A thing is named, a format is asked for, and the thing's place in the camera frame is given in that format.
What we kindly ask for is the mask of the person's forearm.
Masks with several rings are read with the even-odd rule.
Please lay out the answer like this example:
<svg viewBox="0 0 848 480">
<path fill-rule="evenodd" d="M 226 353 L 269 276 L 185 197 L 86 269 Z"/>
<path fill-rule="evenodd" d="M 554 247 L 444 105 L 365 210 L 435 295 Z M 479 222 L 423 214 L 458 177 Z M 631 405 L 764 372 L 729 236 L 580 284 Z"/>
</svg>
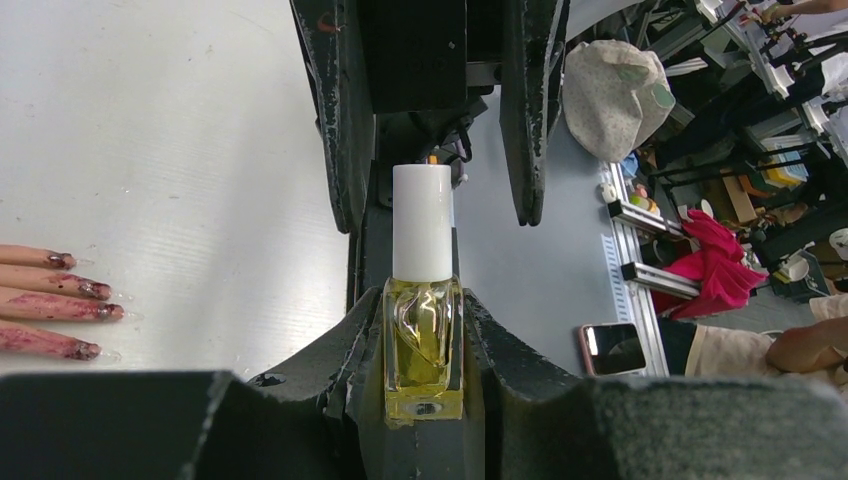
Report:
<svg viewBox="0 0 848 480">
<path fill-rule="evenodd" d="M 847 318 L 784 331 L 766 353 L 767 362 L 782 371 L 808 373 L 845 363 Z"/>
</svg>

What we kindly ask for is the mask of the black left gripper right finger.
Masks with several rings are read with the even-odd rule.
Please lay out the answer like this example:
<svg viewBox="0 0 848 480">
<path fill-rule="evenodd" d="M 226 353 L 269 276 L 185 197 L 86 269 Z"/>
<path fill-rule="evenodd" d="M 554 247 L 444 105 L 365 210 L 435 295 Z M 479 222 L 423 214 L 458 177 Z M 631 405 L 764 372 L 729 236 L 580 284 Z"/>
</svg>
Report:
<svg viewBox="0 0 848 480">
<path fill-rule="evenodd" d="M 785 378 L 575 376 L 464 300 L 480 479 L 843 479 L 847 407 Z"/>
</svg>

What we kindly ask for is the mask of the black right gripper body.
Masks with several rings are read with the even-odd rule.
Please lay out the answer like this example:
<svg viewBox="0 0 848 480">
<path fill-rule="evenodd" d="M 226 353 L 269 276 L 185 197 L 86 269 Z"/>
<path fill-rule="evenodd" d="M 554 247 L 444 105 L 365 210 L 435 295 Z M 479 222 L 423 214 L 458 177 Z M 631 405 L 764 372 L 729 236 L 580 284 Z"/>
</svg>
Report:
<svg viewBox="0 0 848 480">
<path fill-rule="evenodd" d="M 500 60 L 500 1 L 361 1 L 358 20 L 376 157 L 419 161 L 452 147 L 472 158 L 468 130 L 485 111 Z"/>
</svg>

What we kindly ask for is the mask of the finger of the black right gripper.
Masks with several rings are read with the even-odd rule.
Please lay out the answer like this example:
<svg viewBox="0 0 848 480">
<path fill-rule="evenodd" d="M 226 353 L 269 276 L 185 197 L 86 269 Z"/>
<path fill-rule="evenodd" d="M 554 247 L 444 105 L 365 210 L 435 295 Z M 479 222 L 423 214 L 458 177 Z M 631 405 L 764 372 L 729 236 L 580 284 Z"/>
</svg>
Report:
<svg viewBox="0 0 848 480">
<path fill-rule="evenodd" d="M 499 123 L 521 226 L 541 222 L 548 137 L 561 111 L 561 73 L 570 3 L 506 1 Z"/>
<path fill-rule="evenodd" d="M 356 1 L 291 0 L 337 229 L 361 226 L 375 119 Z"/>
</svg>

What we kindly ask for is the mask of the yellow nail polish bottle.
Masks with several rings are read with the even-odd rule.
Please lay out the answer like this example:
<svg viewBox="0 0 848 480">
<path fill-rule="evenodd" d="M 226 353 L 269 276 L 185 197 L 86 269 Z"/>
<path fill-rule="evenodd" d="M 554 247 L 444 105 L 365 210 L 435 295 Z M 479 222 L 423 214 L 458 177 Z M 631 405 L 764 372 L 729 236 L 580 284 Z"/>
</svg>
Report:
<svg viewBox="0 0 848 480">
<path fill-rule="evenodd" d="M 460 420 L 464 413 L 464 291 L 459 278 L 387 280 L 383 290 L 385 422 Z"/>
</svg>

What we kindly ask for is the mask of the white nail polish cap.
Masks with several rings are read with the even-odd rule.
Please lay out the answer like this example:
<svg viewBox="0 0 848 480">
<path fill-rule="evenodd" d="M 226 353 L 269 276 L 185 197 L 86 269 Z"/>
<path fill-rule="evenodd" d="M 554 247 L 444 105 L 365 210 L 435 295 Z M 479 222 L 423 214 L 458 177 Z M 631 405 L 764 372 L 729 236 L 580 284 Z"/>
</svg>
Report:
<svg viewBox="0 0 848 480">
<path fill-rule="evenodd" d="M 451 168 L 397 165 L 392 187 L 392 277 L 418 283 L 451 278 Z"/>
</svg>

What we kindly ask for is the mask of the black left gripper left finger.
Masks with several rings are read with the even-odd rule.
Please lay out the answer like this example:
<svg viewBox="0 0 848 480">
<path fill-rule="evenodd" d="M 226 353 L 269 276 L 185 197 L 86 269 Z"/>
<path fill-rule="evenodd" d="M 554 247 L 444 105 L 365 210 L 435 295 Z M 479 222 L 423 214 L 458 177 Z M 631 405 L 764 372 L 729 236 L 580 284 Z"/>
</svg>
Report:
<svg viewBox="0 0 848 480">
<path fill-rule="evenodd" d="M 330 331 L 244 381 L 226 370 L 1 380 L 5 479 L 361 479 L 336 401 L 380 309 L 367 290 Z"/>
</svg>

